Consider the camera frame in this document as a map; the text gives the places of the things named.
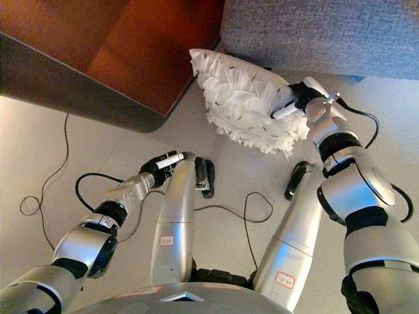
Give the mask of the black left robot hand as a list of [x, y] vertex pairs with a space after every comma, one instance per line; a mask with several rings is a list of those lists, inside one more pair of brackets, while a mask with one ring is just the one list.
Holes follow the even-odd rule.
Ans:
[[151, 175], [154, 180], [151, 188], [159, 188], [164, 184], [166, 179], [173, 175], [174, 169], [178, 162], [194, 158], [195, 156], [195, 153], [189, 151], [169, 151], [163, 155], [154, 157], [143, 164], [138, 174], [140, 175], [142, 173], [146, 173]]

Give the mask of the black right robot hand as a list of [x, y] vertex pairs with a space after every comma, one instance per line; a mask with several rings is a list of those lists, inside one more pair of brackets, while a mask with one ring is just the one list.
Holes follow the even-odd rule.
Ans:
[[279, 120], [297, 112], [304, 112], [307, 104], [315, 98], [327, 99], [329, 93], [313, 77], [305, 77], [301, 82], [290, 84], [291, 99], [284, 106], [272, 112], [271, 118]]

